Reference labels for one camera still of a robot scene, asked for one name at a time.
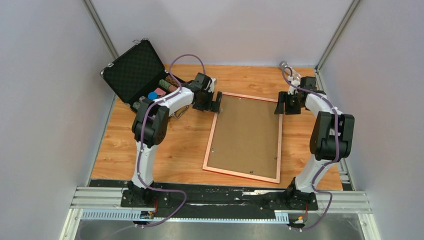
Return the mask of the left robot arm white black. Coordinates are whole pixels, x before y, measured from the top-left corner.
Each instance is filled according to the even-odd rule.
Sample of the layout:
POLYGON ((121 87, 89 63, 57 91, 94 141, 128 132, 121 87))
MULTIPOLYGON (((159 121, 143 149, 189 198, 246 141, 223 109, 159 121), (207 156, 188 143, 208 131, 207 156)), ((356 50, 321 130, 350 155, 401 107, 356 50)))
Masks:
POLYGON ((164 141, 169 118, 183 107, 192 106, 199 111, 220 112, 222 92, 215 93, 217 80, 199 72, 194 80, 178 82, 169 94, 157 98, 145 98, 140 102, 132 125, 137 147, 133 177, 123 191, 121 206, 149 207, 154 193, 160 188, 152 186, 153 168, 159 145, 164 141))

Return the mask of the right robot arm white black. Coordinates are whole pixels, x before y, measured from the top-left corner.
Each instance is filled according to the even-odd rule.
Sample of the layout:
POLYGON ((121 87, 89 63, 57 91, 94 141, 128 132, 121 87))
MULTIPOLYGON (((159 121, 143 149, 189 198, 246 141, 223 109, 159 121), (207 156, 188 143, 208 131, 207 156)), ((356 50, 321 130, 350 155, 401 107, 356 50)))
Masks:
POLYGON ((317 185, 327 171, 350 155, 355 118, 342 113, 323 91, 316 89, 314 77, 287 76, 284 80, 289 89, 279 92, 274 113, 296 115, 305 108, 315 116, 309 141, 310 159, 282 194, 289 209, 303 210, 314 204, 317 185))

